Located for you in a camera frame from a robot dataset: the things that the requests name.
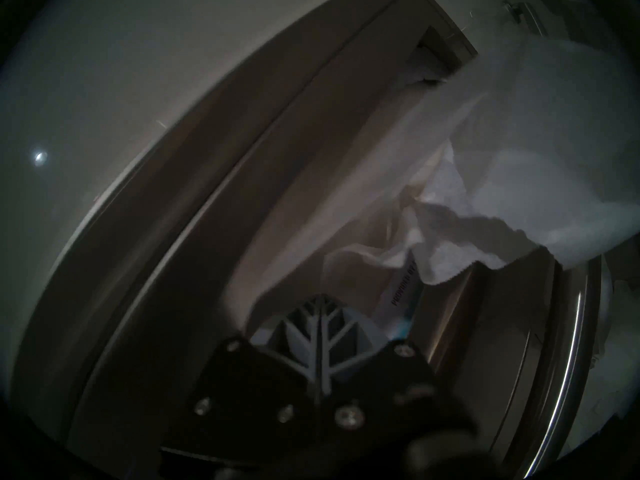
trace paper label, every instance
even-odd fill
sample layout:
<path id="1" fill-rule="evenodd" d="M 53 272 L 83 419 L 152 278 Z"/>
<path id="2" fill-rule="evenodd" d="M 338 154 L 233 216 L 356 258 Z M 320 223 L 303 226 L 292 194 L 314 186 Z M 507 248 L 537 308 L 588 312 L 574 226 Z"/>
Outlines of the paper label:
<path id="1" fill-rule="evenodd" d="M 418 267 L 409 254 L 404 266 L 393 273 L 371 315 L 389 340 L 407 338 L 423 288 Z"/>

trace bolt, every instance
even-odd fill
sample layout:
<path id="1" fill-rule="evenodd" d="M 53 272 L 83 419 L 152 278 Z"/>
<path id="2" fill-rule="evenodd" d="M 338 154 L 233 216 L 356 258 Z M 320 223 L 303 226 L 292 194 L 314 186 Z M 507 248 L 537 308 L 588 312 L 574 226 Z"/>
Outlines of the bolt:
<path id="1" fill-rule="evenodd" d="M 364 425 L 364 413 L 355 404 L 341 406 L 335 411 L 335 423 L 345 430 L 357 430 Z"/>
<path id="2" fill-rule="evenodd" d="M 415 356 L 414 349 L 408 344 L 399 344 L 393 348 L 395 354 L 403 358 L 411 358 Z"/>
<path id="3" fill-rule="evenodd" d="M 278 411 L 278 421 L 280 423 L 286 423 L 293 418 L 293 406 L 287 404 L 284 408 Z"/>
<path id="4" fill-rule="evenodd" d="M 211 409 L 211 399 L 209 399 L 208 397 L 205 397 L 203 399 L 200 399 L 200 401 L 196 402 L 196 405 L 193 408 L 193 411 L 198 416 L 204 416 L 207 413 L 209 413 L 210 409 Z"/>
<path id="5" fill-rule="evenodd" d="M 239 348 L 240 348 L 240 342 L 238 342 L 237 340 L 232 340 L 226 345 L 226 350 L 229 351 L 230 353 L 233 353 Z"/>

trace crumpled paper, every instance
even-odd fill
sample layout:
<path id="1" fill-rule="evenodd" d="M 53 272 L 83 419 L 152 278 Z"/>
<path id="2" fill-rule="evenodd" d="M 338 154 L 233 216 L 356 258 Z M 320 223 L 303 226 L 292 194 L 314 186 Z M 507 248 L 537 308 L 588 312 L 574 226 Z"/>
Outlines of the crumpled paper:
<path id="1" fill-rule="evenodd" d="M 526 36 L 387 97 L 283 195 L 224 309 L 260 318 L 324 292 L 369 314 L 408 252 L 437 284 L 536 245 L 565 268 L 607 251 L 640 230 L 639 94 L 619 58 Z"/>

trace screw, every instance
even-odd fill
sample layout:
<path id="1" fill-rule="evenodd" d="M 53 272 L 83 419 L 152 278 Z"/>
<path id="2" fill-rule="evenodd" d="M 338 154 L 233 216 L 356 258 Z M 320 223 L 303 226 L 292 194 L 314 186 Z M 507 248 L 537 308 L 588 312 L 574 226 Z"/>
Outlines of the screw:
<path id="1" fill-rule="evenodd" d="M 287 404 L 284 408 L 278 411 L 278 421 L 280 423 L 286 423 L 293 418 L 293 406 Z"/>
<path id="2" fill-rule="evenodd" d="M 208 397 L 205 397 L 203 399 L 200 399 L 200 401 L 196 402 L 196 405 L 193 408 L 193 411 L 198 416 L 204 416 L 207 413 L 209 413 L 210 409 L 211 409 L 211 399 L 209 399 Z"/>
<path id="3" fill-rule="evenodd" d="M 411 358 L 415 356 L 414 349 L 408 344 L 399 344 L 393 348 L 395 354 L 403 358 Z"/>
<path id="4" fill-rule="evenodd" d="M 230 353 L 233 353 L 239 348 L 240 348 L 240 342 L 238 342 L 237 340 L 232 340 L 226 345 L 226 350 L 229 351 Z"/>
<path id="5" fill-rule="evenodd" d="M 357 430 L 364 425 L 364 413 L 355 404 L 341 406 L 335 411 L 335 423 L 345 430 Z"/>

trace gray plastic part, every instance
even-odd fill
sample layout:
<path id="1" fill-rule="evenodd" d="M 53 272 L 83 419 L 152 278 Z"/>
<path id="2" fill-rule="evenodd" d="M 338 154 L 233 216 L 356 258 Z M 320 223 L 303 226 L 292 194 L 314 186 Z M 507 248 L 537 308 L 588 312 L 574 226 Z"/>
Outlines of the gray plastic part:
<path id="1" fill-rule="evenodd" d="M 251 338 L 263 353 L 304 375 L 310 389 L 331 394 L 333 382 L 345 382 L 388 338 L 362 313 L 320 294 L 290 313 L 269 320 Z"/>

